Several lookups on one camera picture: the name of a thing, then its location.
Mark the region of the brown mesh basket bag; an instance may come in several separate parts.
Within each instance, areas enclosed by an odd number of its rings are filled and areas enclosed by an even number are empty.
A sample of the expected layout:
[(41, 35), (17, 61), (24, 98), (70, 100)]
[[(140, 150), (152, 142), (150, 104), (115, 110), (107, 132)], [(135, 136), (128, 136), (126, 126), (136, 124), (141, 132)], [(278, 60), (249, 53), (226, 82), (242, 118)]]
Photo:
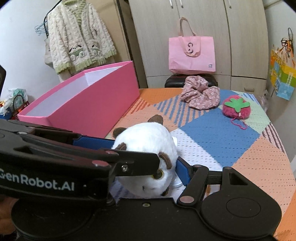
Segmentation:
[(29, 105), (28, 101), (25, 101), (22, 95), (18, 94), (13, 99), (13, 109), (11, 111), (11, 119), (18, 120), (18, 114)]

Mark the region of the white plush panda head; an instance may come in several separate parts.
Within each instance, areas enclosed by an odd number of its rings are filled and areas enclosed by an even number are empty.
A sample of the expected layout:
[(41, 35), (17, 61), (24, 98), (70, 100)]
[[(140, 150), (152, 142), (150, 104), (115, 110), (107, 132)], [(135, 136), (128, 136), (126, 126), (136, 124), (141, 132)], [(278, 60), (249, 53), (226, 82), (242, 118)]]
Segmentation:
[(166, 196), (173, 180), (178, 153), (171, 133), (163, 124), (161, 115), (129, 128), (115, 128), (112, 149), (136, 152), (135, 169), (130, 176), (118, 177), (119, 182), (132, 194), (153, 198)]

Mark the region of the colourful patchwork table cloth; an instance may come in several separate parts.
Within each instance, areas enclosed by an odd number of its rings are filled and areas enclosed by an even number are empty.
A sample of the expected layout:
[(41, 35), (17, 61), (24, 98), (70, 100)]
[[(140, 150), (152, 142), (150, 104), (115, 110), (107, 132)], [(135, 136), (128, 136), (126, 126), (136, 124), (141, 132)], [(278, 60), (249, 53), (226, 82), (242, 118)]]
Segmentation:
[(138, 100), (116, 123), (128, 128), (159, 114), (177, 138), (178, 154), (191, 165), (220, 171), (233, 167), (281, 207), (277, 240), (295, 240), (295, 177), (274, 125), (252, 94), (239, 93), (251, 105), (245, 121), (232, 122), (220, 107), (195, 110), (181, 101), (179, 88), (142, 89)]

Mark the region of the colourful paper gift bag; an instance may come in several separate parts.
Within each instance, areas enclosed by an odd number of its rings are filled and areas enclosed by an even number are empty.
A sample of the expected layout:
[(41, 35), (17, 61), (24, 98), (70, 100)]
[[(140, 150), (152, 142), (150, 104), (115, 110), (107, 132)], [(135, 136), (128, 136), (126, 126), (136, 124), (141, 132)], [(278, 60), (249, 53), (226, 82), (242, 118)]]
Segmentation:
[(295, 56), (285, 48), (271, 50), (269, 78), (276, 96), (290, 100), (295, 91)]

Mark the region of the pink strawberry plush purse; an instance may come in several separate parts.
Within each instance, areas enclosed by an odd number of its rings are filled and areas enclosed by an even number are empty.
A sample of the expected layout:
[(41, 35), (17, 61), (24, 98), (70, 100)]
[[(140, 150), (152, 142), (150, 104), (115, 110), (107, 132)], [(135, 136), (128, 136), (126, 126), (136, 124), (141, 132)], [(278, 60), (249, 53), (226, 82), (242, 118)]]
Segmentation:
[(230, 118), (230, 122), (241, 130), (247, 129), (245, 120), (251, 114), (250, 102), (239, 95), (232, 95), (222, 103), (222, 114)]

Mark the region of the cream knitted cardigan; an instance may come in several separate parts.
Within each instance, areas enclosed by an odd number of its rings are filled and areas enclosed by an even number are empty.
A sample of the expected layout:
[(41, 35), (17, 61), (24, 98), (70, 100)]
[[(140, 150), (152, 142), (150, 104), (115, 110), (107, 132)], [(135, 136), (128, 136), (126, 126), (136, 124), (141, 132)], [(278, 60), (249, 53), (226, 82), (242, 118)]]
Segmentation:
[(49, 50), (60, 82), (106, 64), (116, 54), (113, 40), (93, 4), (62, 1), (48, 13)]

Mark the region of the pink floral scrunchie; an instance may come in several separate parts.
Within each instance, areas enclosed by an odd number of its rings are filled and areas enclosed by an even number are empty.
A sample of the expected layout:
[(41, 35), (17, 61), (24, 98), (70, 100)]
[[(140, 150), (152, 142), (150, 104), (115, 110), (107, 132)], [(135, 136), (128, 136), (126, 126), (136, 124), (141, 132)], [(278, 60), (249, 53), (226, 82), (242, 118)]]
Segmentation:
[(208, 81), (201, 76), (188, 76), (180, 99), (197, 110), (216, 108), (220, 103), (220, 88), (209, 87)]

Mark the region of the black suitcase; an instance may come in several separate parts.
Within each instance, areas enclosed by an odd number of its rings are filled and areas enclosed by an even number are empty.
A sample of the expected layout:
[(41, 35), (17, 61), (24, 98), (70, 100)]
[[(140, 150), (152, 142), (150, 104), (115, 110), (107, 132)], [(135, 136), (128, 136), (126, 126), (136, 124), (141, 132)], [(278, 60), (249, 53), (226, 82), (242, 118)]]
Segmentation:
[[(211, 74), (199, 74), (199, 76), (203, 77), (208, 82), (208, 87), (217, 86), (218, 82)], [(171, 75), (165, 82), (165, 88), (183, 88), (185, 84), (185, 79), (188, 75), (177, 74)]]

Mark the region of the beige wardrobe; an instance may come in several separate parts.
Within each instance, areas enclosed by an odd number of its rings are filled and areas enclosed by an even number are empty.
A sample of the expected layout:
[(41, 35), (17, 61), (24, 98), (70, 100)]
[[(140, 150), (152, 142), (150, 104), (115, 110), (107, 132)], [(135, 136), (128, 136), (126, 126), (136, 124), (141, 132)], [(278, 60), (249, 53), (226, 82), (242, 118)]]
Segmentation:
[(262, 1), (121, 1), (149, 88), (175, 74), (211, 74), (223, 89), (262, 94), (268, 33)]

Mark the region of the pink tote bag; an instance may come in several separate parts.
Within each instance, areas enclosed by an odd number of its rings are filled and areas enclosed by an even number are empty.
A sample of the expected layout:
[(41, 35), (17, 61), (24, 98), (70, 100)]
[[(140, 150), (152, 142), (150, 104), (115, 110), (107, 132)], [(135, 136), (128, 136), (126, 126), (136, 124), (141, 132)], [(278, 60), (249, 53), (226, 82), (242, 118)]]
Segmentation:
[(169, 39), (169, 70), (174, 74), (203, 74), (216, 72), (214, 39), (211, 36), (198, 36), (194, 31), (184, 36), (180, 18), (180, 31), (177, 37)]

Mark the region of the white plastic bag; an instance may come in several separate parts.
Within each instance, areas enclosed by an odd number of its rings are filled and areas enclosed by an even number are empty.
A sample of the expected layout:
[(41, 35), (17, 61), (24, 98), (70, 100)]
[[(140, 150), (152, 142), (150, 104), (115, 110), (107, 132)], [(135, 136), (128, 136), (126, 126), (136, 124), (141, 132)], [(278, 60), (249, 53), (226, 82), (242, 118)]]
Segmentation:
[(13, 109), (13, 99), (16, 95), (22, 95), (25, 101), (28, 101), (27, 91), (23, 88), (9, 89), (9, 94), (4, 101), (1, 101), (1, 118), (8, 118), (11, 116)]

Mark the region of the pink cardboard storage box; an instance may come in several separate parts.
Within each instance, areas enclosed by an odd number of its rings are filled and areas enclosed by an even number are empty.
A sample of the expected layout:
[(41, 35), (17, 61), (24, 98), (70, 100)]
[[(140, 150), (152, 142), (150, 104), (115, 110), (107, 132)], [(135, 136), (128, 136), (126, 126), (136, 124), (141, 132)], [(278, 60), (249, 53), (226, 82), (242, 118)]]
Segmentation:
[(139, 98), (132, 61), (84, 70), (18, 114), (27, 123), (103, 138)]

